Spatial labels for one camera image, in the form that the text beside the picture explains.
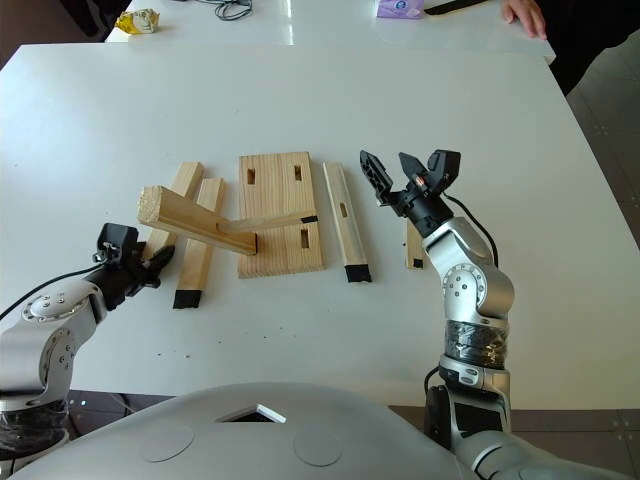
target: person's hand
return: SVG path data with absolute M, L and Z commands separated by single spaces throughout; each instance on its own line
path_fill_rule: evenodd
M 502 0 L 502 18 L 507 23 L 517 18 L 531 38 L 547 39 L 544 17 L 535 0 Z

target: wooden plank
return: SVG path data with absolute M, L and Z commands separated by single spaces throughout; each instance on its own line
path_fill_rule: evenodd
M 218 223 L 218 230 L 224 233 L 257 232 L 271 228 L 285 227 L 287 225 L 300 225 L 317 222 L 315 210 L 303 210 L 301 212 L 284 213 L 282 215 L 270 215 L 266 217 L 252 217 L 244 220 L 229 220 L 226 223 Z
M 240 157 L 240 218 L 316 212 L 307 152 Z M 258 254 L 238 259 L 240 278 L 324 268 L 317 223 L 258 232 Z
M 193 198 L 202 178 L 204 167 L 199 162 L 184 162 L 176 173 L 171 190 L 186 198 Z M 162 247 L 175 245 L 177 235 L 164 230 L 153 229 L 142 251 L 142 259 L 148 260 Z
M 224 198 L 224 182 L 221 178 L 205 178 L 200 184 L 198 205 L 218 213 Z M 207 287 L 213 247 L 206 243 L 187 239 L 187 246 L 180 269 L 173 308 L 197 308 L 202 292 Z
M 222 233 L 224 217 L 161 186 L 145 187 L 138 202 L 138 222 L 243 255 L 256 254 L 255 233 Z
M 409 219 L 405 219 L 405 222 L 405 265 L 411 270 L 423 270 L 427 265 L 427 254 L 422 248 L 422 236 Z
M 322 168 L 342 252 L 342 264 L 347 272 L 347 281 L 370 282 L 371 273 L 342 165 L 325 162 Z

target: black cable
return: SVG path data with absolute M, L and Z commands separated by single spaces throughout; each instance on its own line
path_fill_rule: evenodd
M 230 9 L 236 6 L 245 7 L 243 10 L 237 11 L 235 13 L 227 13 Z M 223 1 L 218 6 L 216 6 L 215 14 L 220 20 L 224 22 L 232 22 L 234 20 L 239 20 L 242 17 L 246 17 L 251 12 L 253 12 L 253 0 L 249 0 L 248 2 L 238 1 L 238 0 L 228 0 Z
M 80 433 L 80 429 L 76 425 L 76 421 L 73 419 L 73 415 L 71 414 L 71 412 L 69 412 L 69 415 L 68 415 L 67 419 L 69 420 L 69 426 L 73 430 L 74 440 L 76 438 L 80 438 L 82 436 L 82 434 Z
M 253 0 L 197 0 L 202 3 L 209 3 L 215 5 L 214 13 L 223 22 L 232 22 L 239 20 L 253 12 Z M 231 9 L 236 7 L 244 7 L 242 10 L 237 10 L 234 13 Z
M 424 377 L 424 393 L 425 395 L 429 392 L 429 380 L 431 380 L 431 377 L 433 377 L 438 370 L 440 369 L 440 365 L 438 365 L 437 367 L 432 368 L 431 370 L 429 370 L 429 373 L 427 373 L 427 376 Z
M 84 273 L 89 273 L 89 272 L 93 272 L 94 270 L 97 270 L 98 268 L 100 268 L 103 264 L 99 263 L 97 265 L 94 265 L 91 268 L 85 268 L 84 270 L 78 270 L 77 272 L 71 272 L 71 273 L 65 273 L 64 275 L 60 275 L 59 277 L 56 278 L 52 278 L 51 280 L 48 280 L 44 283 L 41 283 L 40 285 L 38 285 L 37 287 L 35 287 L 34 289 L 28 291 L 27 293 L 25 293 L 22 297 L 20 297 L 18 300 L 16 300 L 9 308 L 7 308 L 4 312 L 0 313 L 0 320 L 2 320 L 4 317 L 6 317 L 9 313 L 11 313 L 11 311 L 16 308 L 17 306 L 19 306 L 22 302 L 24 302 L 25 300 L 27 300 L 31 295 L 33 295 L 34 293 L 36 293 L 38 290 L 43 289 L 44 287 L 51 285 L 52 283 L 55 282 L 59 282 L 60 280 L 64 280 L 65 278 L 69 278 L 69 277 L 75 277 L 76 275 L 82 275 Z
M 447 195 L 444 192 L 442 194 L 445 196 L 447 200 L 450 200 L 456 205 L 458 205 L 464 211 L 467 217 L 469 217 L 469 219 L 475 224 L 475 226 L 478 227 L 478 229 L 484 234 L 484 236 L 487 237 L 489 244 L 491 244 L 491 252 L 493 253 L 493 264 L 496 266 L 496 268 L 498 268 L 498 247 L 496 246 L 496 242 L 493 241 L 493 237 L 491 236 L 489 231 L 482 226 L 482 224 L 478 221 L 476 217 L 473 216 L 473 214 L 469 211 L 469 209 L 465 206 L 464 203 L 462 203 L 457 198 L 452 197 L 451 195 Z

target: floor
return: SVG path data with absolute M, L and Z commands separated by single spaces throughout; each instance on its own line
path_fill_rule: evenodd
M 567 100 L 640 245 L 640 31 L 605 50 Z
M 71 391 L 69 431 L 86 435 L 171 397 Z M 422 430 L 424 409 L 390 407 Z M 640 479 L 640 410 L 514 410 L 514 434 L 561 458 Z

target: wooden stick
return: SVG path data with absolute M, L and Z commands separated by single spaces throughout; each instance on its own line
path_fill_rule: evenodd
M 411 270 L 422 270 L 427 254 L 422 248 L 422 236 L 409 219 L 406 220 L 405 265 Z
M 255 233 L 219 231 L 216 225 L 227 219 L 164 187 L 145 187 L 138 202 L 138 222 L 243 255 L 256 254 Z
M 271 228 L 317 221 L 318 217 L 316 216 L 315 210 L 303 210 L 300 212 L 285 213 L 284 215 L 252 217 L 243 220 L 220 222 L 218 223 L 218 230 L 224 233 L 256 232 L 259 230 L 269 230 Z
M 344 177 L 344 170 L 339 163 L 322 165 L 327 190 L 331 200 L 333 220 L 338 232 L 342 263 L 347 272 L 348 282 L 370 282 L 371 273 L 362 247 L 358 224 L 356 223 L 351 196 Z
M 198 205 L 218 213 L 224 198 L 224 182 L 221 178 L 205 178 L 200 184 Z M 173 308 L 198 308 L 202 292 L 207 287 L 213 247 L 206 243 L 187 239 L 180 280 L 173 300 Z
M 204 167 L 198 162 L 184 162 L 180 165 L 178 173 L 173 179 L 171 190 L 186 198 L 193 198 L 196 188 L 200 183 Z M 160 250 L 168 245 L 175 245 L 177 235 L 164 230 L 153 229 L 149 239 L 142 251 L 142 259 L 148 260 Z

